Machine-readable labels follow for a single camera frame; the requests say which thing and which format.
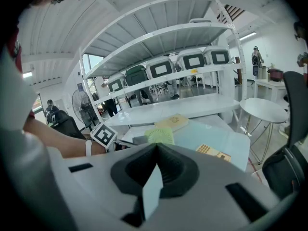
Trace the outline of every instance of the light blue board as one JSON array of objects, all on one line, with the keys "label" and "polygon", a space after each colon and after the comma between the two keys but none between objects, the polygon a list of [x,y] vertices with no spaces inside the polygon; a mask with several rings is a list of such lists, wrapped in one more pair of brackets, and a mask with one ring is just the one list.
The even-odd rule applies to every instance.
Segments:
[{"label": "light blue board", "polygon": [[196,151],[202,144],[231,156],[231,163],[246,171],[250,139],[243,134],[189,120],[188,125],[173,133],[174,143]]}]

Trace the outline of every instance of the window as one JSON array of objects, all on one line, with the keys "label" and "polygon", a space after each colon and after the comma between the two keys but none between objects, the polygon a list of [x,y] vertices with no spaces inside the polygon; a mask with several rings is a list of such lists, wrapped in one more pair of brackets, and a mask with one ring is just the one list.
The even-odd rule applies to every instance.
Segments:
[{"label": "window", "polygon": [[96,64],[98,64],[102,59],[104,59],[101,56],[93,56],[93,55],[89,55],[89,59],[90,59],[90,66],[91,69],[95,67]]},{"label": "window", "polygon": [[[91,84],[93,83],[94,81],[94,78],[89,78],[88,80],[88,86],[91,86]],[[96,87],[95,87],[95,84],[93,84],[91,87],[90,87],[90,92],[91,94],[95,93],[97,90],[96,90]]]},{"label": "window", "polygon": [[88,55],[84,54],[82,56],[82,60],[83,60],[83,66],[85,68],[85,73],[87,74],[91,69],[89,65]]},{"label": "window", "polygon": [[40,95],[37,96],[37,99],[35,100],[34,104],[32,105],[32,110],[34,114],[41,112],[43,110],[42,101],[40,99]]},{"label": "window", "polygon": [[90,69],[94,68],[95,65],[99,63],[102,59],[104,58],[101,56],[83,54],[82,60],[83,60],[84,68],[85,68],[85,73],[87,74],[90,71]]}]

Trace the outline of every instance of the white ceiling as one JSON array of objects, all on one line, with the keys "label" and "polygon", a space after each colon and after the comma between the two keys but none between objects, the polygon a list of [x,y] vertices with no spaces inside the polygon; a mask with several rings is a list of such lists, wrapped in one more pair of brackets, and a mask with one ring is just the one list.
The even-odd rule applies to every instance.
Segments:
[{"label": "white ceiling", "polygon": [[[66,0],[60,4],[32,7],[26,10],[20,18],[18,40],[23,49],[23,72],[32,71],[33,74],[28,82],[32,85],[45,83],[45,86],[54,83],[52,80],[55,79],[65,82],[79,60],[79,50],[85,52],[93,46],[98,46],[108,51],[100,49],[89,51],[106,56],[116,47],[120,47],[119,41],[107,39],[106,32],[113,33],[113,36],[116,35],[119,40],[126,43],[127,40],[156,30],[156,27],[160,29],[186,22],[189,17],[202,16],[203,7],[206,8],[204,0],[166,0],[152,11],[155,25],[150,22],[151,16],[144,6],[149,3],[158,3],[157,1],[159,0]],[[179,1],[177,22],[174,15],[177,7],[175,1]],[[274,23],[274,16],[278,15],[275,13],[277,5],[273,3],[280,0],[220,1],[255,14],[259,22]],[[155,19],[166,16],[164,8],[167,12],[167,23],[165,19]],[[119,25],[126,28],[128,24],[130,24],[128,32],[132,37],[119,28]],[[108,29],[110,25],[117,25],[118,31],[113,32],[112,28]]]}]

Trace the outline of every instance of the person's arm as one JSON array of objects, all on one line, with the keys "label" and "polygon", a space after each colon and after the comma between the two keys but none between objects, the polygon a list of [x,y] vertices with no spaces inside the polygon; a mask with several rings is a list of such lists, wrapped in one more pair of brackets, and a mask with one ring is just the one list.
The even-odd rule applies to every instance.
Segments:
[{"label": "person's arm", "polygon": [[[45,146],[57,148],[63,158],[86,156],[86,141],[66,136],[33,118],[28,118],[24,131],[36,135]],[[91,155],[106,153],[104,147],[92,142]]]},{"label": "person's arm", "polygon": [[308,57],[303,57],[303,58],[300,60],[300,67],[304,67],[304,66],[305,66],[304,64],[307,64],[307,65],[308,65]]},{"label": "person's arm", "polygon": [[263,60],[263,58],[262,58],[262,56],[261,56],[261,53],[260,53],[260,52],[258,52],[258,56],[259,56],[259,58],[260,58],[261,62],[262,62],[262,63],[264,63],[264,60]]}]

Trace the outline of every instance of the black office chair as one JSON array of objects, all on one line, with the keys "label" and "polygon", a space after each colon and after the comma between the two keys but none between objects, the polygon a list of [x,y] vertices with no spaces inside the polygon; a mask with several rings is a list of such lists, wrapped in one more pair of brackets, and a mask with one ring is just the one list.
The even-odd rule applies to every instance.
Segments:
[{"label": "black office chair", "polygon": [[79,131],[75,120],[71,116],[60,120],[57,124],[52,125],[51,128],[67,136],[85,140],[85,136]]},{"label": "black office chair", "polygon": [[262,167],[269,187],[281,199],[299,190],[308,177],[308,163],[295,146],[308,134],[308,89],[303,76],[297,72],[286,72],[283,79],[290,104],[289,139]]}]

